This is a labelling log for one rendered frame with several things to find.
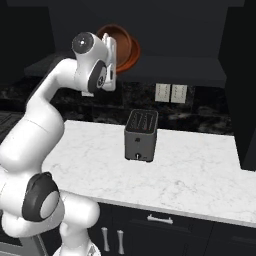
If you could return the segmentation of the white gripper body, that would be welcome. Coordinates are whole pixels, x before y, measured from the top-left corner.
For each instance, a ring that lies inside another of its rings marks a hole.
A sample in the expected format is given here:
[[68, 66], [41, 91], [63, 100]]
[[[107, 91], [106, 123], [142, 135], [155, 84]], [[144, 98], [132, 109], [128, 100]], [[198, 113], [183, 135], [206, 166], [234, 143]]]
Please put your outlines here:
[[102, 41], [108, 50], [106, 60], [107, 75], [103, 89], [105, 91], [114, 91], [116, 89], [117, 44], [116, 40], [107, 33], [103, 35]]

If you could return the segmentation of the brown bowl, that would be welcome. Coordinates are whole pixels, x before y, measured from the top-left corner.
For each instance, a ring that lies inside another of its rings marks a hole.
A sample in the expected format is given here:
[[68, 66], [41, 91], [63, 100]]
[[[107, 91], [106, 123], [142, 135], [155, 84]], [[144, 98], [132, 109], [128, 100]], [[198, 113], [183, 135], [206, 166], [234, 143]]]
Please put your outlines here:
[[114, 38], [117, 43], [116, 73], [120, 74], [130, 70], [140, 58], [141, 49], [138, 41], [123, 27], [116, 24], [101, 27], [97, 31], [97, 36], [102, 38], [105, 33]]

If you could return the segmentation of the black tall side cabinet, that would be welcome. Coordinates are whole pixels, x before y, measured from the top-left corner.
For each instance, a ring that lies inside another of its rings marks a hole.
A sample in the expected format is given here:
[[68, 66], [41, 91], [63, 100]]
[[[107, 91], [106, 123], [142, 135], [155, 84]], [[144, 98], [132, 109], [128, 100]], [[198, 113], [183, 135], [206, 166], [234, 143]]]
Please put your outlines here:
[[256, 172], [256, 0], [230, 0], [219, 52], [240, 167]]

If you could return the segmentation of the dark grey toaster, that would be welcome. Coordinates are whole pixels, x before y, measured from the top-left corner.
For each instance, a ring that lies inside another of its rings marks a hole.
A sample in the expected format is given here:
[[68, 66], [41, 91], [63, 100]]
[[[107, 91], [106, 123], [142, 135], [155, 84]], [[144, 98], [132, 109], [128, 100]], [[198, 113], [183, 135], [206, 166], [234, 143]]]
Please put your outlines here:
[[157, 141], [158, 112], [134, 109], [124, 129], [124, 155], [127, 160], [152, 162]]

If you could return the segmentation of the black cupboard door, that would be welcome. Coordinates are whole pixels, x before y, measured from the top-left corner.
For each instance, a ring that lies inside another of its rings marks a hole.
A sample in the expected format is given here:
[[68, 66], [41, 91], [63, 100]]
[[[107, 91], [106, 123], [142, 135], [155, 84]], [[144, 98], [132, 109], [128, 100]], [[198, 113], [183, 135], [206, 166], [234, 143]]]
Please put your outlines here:
[[[101, 252], [101, 256], [113, 256], [112, 249], [112, 211], [109, 204], [100, 203], [100, 216], [97, 223], [88, 229], [88, 233], [92, 242], [98, 247]], [[104, 251], [104, 241], [101, 228], [108, 228], [108, 243], [110, 252]]]
[[256, 228], [216, 222], [204, 256], [256, 256]]
[[[116, 256], [131, 256], [130, 252], [130, 235], [129, 235], [129, 211], [126, 207], [122, 206], [113, 206], [112, 207], [113, 215], [113, 242], [115, 245], [115, 254]], [[124, 232], [123, 245], [124, 245], [124, 255], [118, 253], [118, 236], [117, 230], [122, 230]]]

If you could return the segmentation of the black drawer front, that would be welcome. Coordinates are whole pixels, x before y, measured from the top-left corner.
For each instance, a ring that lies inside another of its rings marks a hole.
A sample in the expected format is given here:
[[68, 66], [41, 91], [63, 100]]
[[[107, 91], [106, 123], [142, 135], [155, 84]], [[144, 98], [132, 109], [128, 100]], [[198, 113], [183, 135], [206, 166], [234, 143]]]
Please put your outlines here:
[[[173, 220], [173, 224], [148, 221], [147, 216], [150, 214], [162, 219], [168, 219], [170, 217]], [[131, 222], [135, 224], [144, 224], [146, 226], [163, 228], [198, 237], [208, 237], [213, 227], [211, 221], [148, 210], [132, 209], [130, 215]]]

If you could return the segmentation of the grey oven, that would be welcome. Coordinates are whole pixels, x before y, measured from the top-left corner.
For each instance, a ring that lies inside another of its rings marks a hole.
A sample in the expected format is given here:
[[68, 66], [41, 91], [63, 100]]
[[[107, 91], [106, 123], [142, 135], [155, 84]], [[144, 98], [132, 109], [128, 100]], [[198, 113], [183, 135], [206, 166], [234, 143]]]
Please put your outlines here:
[[0, 230], [0, 256], [48, 256], [39, 235], [12, 238]]

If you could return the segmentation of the white wall outlet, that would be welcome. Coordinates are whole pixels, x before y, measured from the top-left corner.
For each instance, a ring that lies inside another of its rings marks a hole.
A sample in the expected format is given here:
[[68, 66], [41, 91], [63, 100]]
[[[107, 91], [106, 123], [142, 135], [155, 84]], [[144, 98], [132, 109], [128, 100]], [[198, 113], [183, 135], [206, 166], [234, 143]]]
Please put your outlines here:
[[157, 83], [155, 89], [155, 101], [167, 103], [170, 99], [170, 89], [170, 84]]
[[172, 85], [171, 102], [181, 103], [186, 102], [187, 86], [186, 85]]

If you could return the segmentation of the black open wall cabinet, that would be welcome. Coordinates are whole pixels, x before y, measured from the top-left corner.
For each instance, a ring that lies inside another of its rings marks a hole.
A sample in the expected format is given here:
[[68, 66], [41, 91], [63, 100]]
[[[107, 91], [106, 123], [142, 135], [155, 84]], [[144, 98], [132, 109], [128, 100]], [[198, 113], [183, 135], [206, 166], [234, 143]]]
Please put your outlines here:
[[24, 0], [49, 11], [55, 52], [66, 54], [82, 31], [117, 24], [138, 40], [141, 56], [119, 78], [222, 87], [218, 60], [228, 9], [245, 0]]

